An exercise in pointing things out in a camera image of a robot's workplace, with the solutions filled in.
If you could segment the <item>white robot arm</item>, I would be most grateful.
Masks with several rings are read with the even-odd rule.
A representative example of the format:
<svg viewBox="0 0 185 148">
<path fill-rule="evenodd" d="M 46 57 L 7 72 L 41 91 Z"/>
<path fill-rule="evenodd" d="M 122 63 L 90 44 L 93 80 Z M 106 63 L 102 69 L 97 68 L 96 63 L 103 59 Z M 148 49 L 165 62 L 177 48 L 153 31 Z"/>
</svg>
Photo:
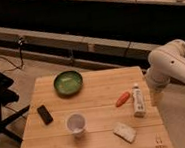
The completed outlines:
<svg viewBox="0 0 185 148">
<path fill-rule="evenodd" d="M 163 97 L 162 90 L 171 78 L 185 83 L 185 41 L 172 40 L 152 50 L 148 55 L 149 68 L 146 71 L 146 84 L 153 106 Z"/>
</svg>

